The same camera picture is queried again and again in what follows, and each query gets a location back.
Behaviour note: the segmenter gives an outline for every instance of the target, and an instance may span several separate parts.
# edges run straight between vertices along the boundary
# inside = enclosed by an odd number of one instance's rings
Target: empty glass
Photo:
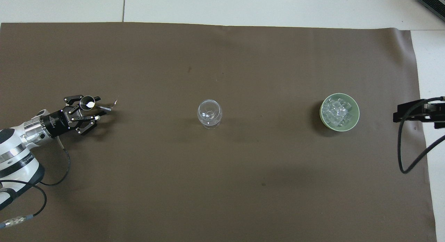
[[[197,118],[207,129],[216,128],[221,122],[223,111],[218,102],[213,99],[206,99],[197,108]]]

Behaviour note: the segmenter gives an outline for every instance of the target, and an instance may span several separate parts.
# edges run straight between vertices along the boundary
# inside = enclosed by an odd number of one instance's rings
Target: white table surface
[[[445,96],[445,22],[415,0],[0,0],[0,23],[122,21],[412,30],[421,98]],[[427,144],[445,135],[427,123],[424,132]],[[445,144],[428,154],[439,242],[445,242],[444,155]]]

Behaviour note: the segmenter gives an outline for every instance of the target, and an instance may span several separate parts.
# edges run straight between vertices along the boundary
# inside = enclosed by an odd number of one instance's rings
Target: brown tablecloth
[[[68,178],[46,209],[1,241],[435,241],[426,160],[397,165],[397,104],[419,98],[409,31],[150,23],[5,24],[1,128],[64,107],[118,104],[87,136],[61,137]],[[321,101],[359,104],[351,131]],[[205,129],[197,106],[221,104]],[[424,149],[407,123],[405,164]],[[33,150],[45,181],[65,172],[56,142]],[[34,213],[29,190],[0,218]]]

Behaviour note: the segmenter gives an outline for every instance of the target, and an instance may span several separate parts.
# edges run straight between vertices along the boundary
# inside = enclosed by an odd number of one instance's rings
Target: robotic arm
[[[46,109],[41,110],[19,126],[0,130],[0,182],[4,180],[0,183],[0,210],[42,180],[45,169],[30,150],[71,130],[87,134],[97,126],[100,116],[111,111],[112,107],[97,106],[99,100],[100,97],[83,95],[65,97],[63,109],[51,114]],[[86,114],[94,108],[101,111]],[[28,184],[13,182],[16,180]],[[17,217],[5,221],[3,226],[12,226],[27,218],[30,217]]]

